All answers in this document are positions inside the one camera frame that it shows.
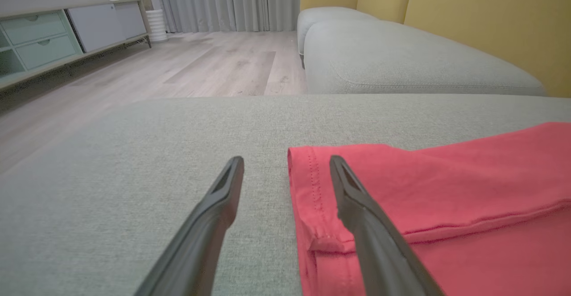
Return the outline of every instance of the cabinet top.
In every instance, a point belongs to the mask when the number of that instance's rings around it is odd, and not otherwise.
[[[104,4],[121,4],[121,3],[132,3],[132,2],[139,2],[140,0],[118,0],[118,1],[101,1],[96,3],[86,3],[86,4],[74,4],[74,5],[66,5],[57,8],[37,8],[31,9],[29,12],[18,12],[18,13],[6,13],[0,14],[0,19],[5,20],[9,17],[22,17],[28,14],[36,14],[36,13],[44,13],[44,12],[51,12],[54,10],[62,10],[62,9],[71,9],[71,8],[80,8],[83,6],[92,6],[92,5],[104,5]]]

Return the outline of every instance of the folded red shirt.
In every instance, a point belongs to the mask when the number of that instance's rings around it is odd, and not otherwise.
[[[571,123],[459,144],[290,148],[305,296],[365,295],[337,218],[342,156],[448,296],[571,295]]]

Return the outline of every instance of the green drawer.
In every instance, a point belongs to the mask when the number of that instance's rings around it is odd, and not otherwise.
[[[13,45],[66,32],[57,12],[4,20],[1,24]]]
[[[16,49],[28,70],[72,56],[75,49],[69,36],[60,36]]]

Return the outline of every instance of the sofa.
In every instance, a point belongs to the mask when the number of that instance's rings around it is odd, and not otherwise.
[[[160,99],[114,111],[0,176],[0,294],[129,296],[232,156],[237,217],[215,296],[301,296],[287,149],[407,150],[571,123],[571,99],[299,95]]]
[[[301,0],[310,93],[571,97],[571,0]]]

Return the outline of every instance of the white planter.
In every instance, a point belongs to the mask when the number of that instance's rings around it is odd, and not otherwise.
[[[149,34],[151,42],[166,41],[168,38],[163,10],[147,10],[147,19],[149,20],[149,26],[151,26],[151,33]]]

